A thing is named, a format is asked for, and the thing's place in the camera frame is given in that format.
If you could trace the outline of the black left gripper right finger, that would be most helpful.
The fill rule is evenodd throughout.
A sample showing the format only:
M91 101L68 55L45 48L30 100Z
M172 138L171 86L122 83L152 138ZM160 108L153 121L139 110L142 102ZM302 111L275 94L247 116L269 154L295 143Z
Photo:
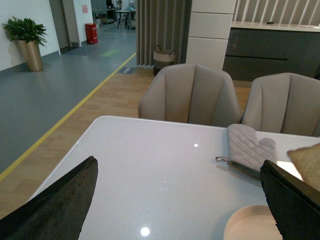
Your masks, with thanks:
M261 185L284 240L320 238L320 192L270 160L260 168Z

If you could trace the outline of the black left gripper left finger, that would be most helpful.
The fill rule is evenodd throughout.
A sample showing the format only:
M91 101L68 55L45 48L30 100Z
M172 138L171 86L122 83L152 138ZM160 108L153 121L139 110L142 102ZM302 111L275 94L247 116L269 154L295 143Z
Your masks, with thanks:
M90 156L0 220L2 240L77 240L94 196L98 161Z

